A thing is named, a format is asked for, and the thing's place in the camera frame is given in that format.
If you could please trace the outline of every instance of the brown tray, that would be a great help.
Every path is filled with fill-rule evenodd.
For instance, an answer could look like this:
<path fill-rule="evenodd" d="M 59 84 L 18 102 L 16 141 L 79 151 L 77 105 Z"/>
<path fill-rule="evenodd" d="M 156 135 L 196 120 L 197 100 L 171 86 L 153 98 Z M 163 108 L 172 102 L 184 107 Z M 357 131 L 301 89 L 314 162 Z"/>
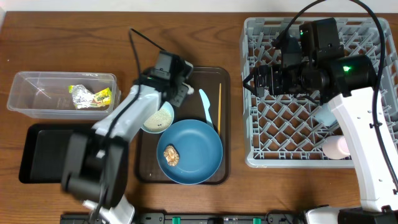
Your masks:
<path fill-rule="evenodd" d="M 195 67 L 187 82 L 195 92 L 188 95 L 180 108 L 174 107 L 174 123 L 183 119 L 197 119 L 206 122 L 205 110 L 199 95 L 199 89 L 207 94 L 210 101 L 210 116 L 217 131 L 218 95 L 221 83 L 221 142 L 223 143 L 223 160 L 216 173 L 202 184 L 216 185 L 223 183 L 229 175 L 230 147 L 230 85 L 229 74 L 223 68 Z M 160 169 L 156 159 L 156 147 L 161 134 L 149 134 L 140 130 L 137 143 L 135 173 L 141 182 L 176 184 Z"/>

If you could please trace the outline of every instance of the food item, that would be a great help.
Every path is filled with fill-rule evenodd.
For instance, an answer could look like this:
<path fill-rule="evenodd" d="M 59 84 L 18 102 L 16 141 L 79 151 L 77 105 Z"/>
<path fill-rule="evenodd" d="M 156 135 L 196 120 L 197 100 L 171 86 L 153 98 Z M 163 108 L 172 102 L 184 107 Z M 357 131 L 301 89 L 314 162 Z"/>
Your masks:
<path fill-rule="evenodd" d="M 173 146 L 167 146 L 163 152 L 169 166 L 176 166 L 180 161 L 180 156 Z"/>
<path fill-rule="evenodd" d="M 172 123 L 172 115 L 164 108 L 156 111 L 148 120 L 145 121 L 144 126 L 152 132 L 164 131 Z"/>
<path fill-rule="evenodd" d="M 106 88 L 95 94 L 92 94 L 83 85 L 69 86 L 69 93 L 72 94 L 73 104 L 76 109 L 99 108 L 111 103 L 112 91 Z"/>

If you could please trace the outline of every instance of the cable clip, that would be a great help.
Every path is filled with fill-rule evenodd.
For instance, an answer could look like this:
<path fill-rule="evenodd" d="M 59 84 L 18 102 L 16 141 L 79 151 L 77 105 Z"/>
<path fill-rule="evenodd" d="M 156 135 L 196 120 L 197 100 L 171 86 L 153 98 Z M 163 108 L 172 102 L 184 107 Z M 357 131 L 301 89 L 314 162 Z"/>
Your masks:
<path fill-rule="evenodd" d="M 380 127 L 380 126 L 382 126 L 383 124 L 381 123 L 381 122 L 378 122 L 377 124 L 369 124 L 369 126 L 371 127 L 371 128 L 373 128 L 373 127 Z"/>

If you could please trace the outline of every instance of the green light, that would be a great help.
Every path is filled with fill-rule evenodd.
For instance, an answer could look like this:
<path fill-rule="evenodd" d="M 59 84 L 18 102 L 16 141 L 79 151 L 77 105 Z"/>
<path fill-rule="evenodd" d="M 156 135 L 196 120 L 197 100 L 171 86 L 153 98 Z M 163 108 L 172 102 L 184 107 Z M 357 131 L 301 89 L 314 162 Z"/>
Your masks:
<path fill-rule="evenodd" d="M 351 69 L 351 67 L 348 67 L 348 66 L 343 66 L 343 70 L 344 70 L 344 72 L 348 72 L 350 69 Z"/>

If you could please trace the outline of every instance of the black tray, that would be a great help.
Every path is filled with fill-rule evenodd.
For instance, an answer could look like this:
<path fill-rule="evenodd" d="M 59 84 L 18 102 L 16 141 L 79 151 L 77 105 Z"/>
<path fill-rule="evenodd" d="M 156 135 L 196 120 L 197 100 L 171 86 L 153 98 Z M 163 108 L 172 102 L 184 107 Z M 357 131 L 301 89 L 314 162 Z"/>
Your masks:
<path fill-rule="evenodd" d="M 210 116 L 215 129 L 218 125 L 218 95 L 221 83 L 221 142 L 223 143 L 223 160 L 216 173 L 202 184 L 221 184 L 229 175 L 230 147 L 230 85 L 229 74 L 223 68 L 195 67 L 188 84 L 195 92 L 188 95 L 180 108 L 174 107 L 174 123 L 183 119 L 198 119 L 206 122 L 203 103 L 199 89 L 203 89 L 210 101 Z M 156 147 L 161 134 L 149 134 L 140 131 L 137 143 L 135 173 L 141 182 L 176 184 L 160 169 L 156 159 Z"/>
<path fill-rule="evenodd" d="M 34 124 L 28 130 L 19 169 L 24 184 L 60 183 L 69 138 L 93 124 Z"/>

